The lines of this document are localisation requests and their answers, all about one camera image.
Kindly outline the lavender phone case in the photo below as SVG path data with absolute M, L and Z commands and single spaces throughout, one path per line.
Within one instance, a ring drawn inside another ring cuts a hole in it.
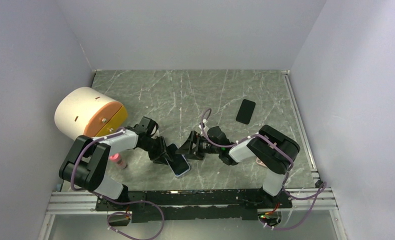
M 191 169 L 187 159 L 179 154 L 176 154 L 172 161 L 167 160 L 167 164 L 177 178 L 180 178 Z

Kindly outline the blue smartphone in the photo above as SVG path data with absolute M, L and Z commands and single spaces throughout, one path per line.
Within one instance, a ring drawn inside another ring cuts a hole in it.
M 176 153 L 177 150 L 178 147 L 174 143 L 167 146 L 167 152 L 169 156 L 169 159 L 167 160 L 167 164 L 170 167 L 173 174 L 177 178 L 180 178 L 181 176 L 186 174 L 191 169 L 191 167 L 182 154 Z

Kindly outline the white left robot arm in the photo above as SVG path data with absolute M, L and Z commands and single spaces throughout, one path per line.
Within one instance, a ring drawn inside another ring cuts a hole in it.
M 123 210 L 130 200 L 129 188 L 106 175 L 108 160 L 115 154 L 139 148 L 147 152 L 155 164 L 174 162 L 173 153 L 158 130 L 157 122 L 144 116 L 138 124 L 121 127 L 105 136 L 80 135 L 68 151 L 58 175 L 71 184 L 72 190 L 86 190 L 109 198 L 114 209 Z

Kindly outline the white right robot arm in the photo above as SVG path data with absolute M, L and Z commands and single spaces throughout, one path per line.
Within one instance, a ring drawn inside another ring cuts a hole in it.
M 260 201 L 265 207 L 275 206 L 286 175 L 300 152 L 298 143 L 269 125 L 263 125 L 257 133 L 236 143 L 230 141 L 219 126 L 205 126 L 204 130 L 192 131 L 175 153 L 191 160 L 203 160 L 206 154 L 214 154 L 228 166 L 259 159 L 267 167 Z

